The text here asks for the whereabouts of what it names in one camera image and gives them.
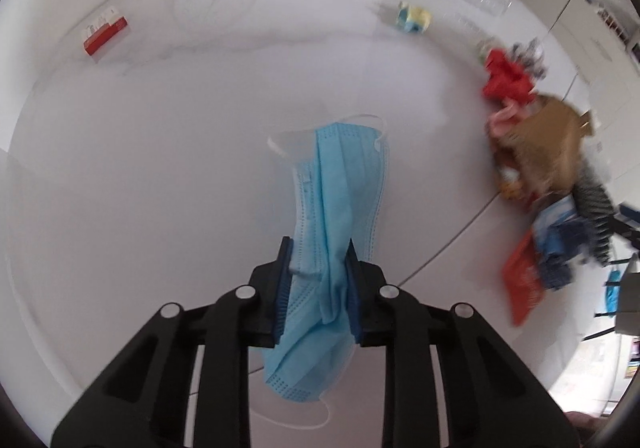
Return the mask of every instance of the plastic bag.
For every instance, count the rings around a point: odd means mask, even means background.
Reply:
[[[513,324],[520,326],[545,295],[538,276],[536,248],[530,230],[502,268],[502,279],[509,293]]]

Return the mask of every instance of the mask ear loop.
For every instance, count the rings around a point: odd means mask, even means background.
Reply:
[[[374,118],[382,122],[382,129],[380,130],[380,136],[378,136],[376,141],[373,143],[373,146],[375,147],[376,151],[380,152],[380,149],[382,147],[381,143],[383,141],[386,141],[386,135],[388,134],[388,129],[386,127],[386,120],[384,118],[381,118],[380,116],[376,116],[375,114],[362,113],[362,114],[353,114],[352,116],[347,116],[346,118],[342,118],[341,120],[335,121],[335,123],[345,123],[349,120],[354,120],[356,118]],[[295,130],[294,132],[309,132],[311,130],[314,130],[314,128],[301,128],[300,130]],[[287,152],[285,152],[279,145],[277,145],[276,142],[273,141],[273,138],[271,136],[269,136],[269,138],[267,139],[267,146],[271,149],[272,152],[275,152],[281,158],[289,159],[289,154],[287,154]]]
[[[349,367],[349,365],[351,364],[351,360],[353,359],[353,356],[355,355],[356,352],[356,346],[353,346],[353,348],[351,349],[351,352],[349,353],[349,357],[346,359],[346,361],[344,362],[344,366],[342,367],[342,370],[340,371],[340,374],[338,375],[338,377],[335,379],[335,383],[332,384],[332,386],[328,389],[326,389],[323,393],[322,396],[324,396],[329,390],[331,390],[332,388],[335,387],[335,385],[337,385],[338,383],[340,383],[340,380],[344,377],[344,373],[347,371],[347,367]],[[324,407],[326,408],[326,419],[324,420],[324,422],[322,424],[315,424],[313,426],[300,426],[297,424],[290,424],[290,423],[283,423],[280,421],[276,421],[270,417],[267,417],[263,414],[261,414],[260,412],[256,412],[253,408],[249,407],[249,412],[251,412],[251,414],[254,414],[255,417],[259,417],[260,419],[265,420],[266,422],[269,422],[271,424],[274,424],[276,426],[281,426],[283,428],[289,428],[290,430],[320,430],[321,428],[324,428],[325,426],[327,426],[329,424],[329,421],[331,421],[331,418],[333,417],[334,412],[332,411],[332,408],[329,406],[329,403],[327,401],[325,401],[322,396],[320,396],[319,401],[324,404]]]
[[[324,404],[324,407],[326,408],[326,419],[324,420],[324,422],[322,424],[315,424],[312,426],[300,426],[298,424],[289,424],[289,423],[283,423],[280,421],[276,421],[274,419],[271,419],[270,417],[267,417],[263,414],[261,414],[260,412],[256,412],[253,408],[249,408],[249,411],[251,412],[251,414],[255,415],[255,417],[259,417],[260,419],[263,419],[267,422],[270,422],[271,424],[274,424],[276,426],[281,426],[283,428],[289,428],[290,430],[319,430],[320,428],[324,428],[325,426],[327,426],[329,424],[329,421],[331,421],[332,418],[332,410],[331,407],[329,406],[329,404],[322,398],[320,398],[319,400],[322,404]]]

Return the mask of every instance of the white table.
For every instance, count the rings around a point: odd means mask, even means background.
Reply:
[[[542,38],[539,89],[585,108],[575,67],[517,0],[500,16],[408,0],[434,15],[423,36],[393,27],[399,1],[108,0],[96,12],[116,6],[129,29],[93,59],[80,38],[91,17],[60,41],[2,158],[0,341],[15,348],[0,354],[0,380],[42,438],[163,303],[212,303],[273,260],[295,208],[268,136],[360,112],[388,123],[374,259],[388,281],[434,306],[472,303],[543,384],[555,381],[606,275],[581,274],[511,326],[499,268],[529,218],[495,198],[486,74],[460,19],[508,44]],[[321,404],[277,409],[260,378],[254,408],[323,421]],[[254,416],[254,446],[376,446],[382,392],[382,352],[357,351],[327,397],[326,427]]]

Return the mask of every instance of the surgical mask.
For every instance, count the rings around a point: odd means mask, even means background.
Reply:
[[[262,351],[265,382],[285,399],[317,401],[353,350],[344,260],[350,240],[359,259],[371,259],[388,155],[384,137],[369,126],[334,123],[315,131],[313,159],[294,165],[287,318],[280,343]],[[273,140],[270,147],[289,157]]]

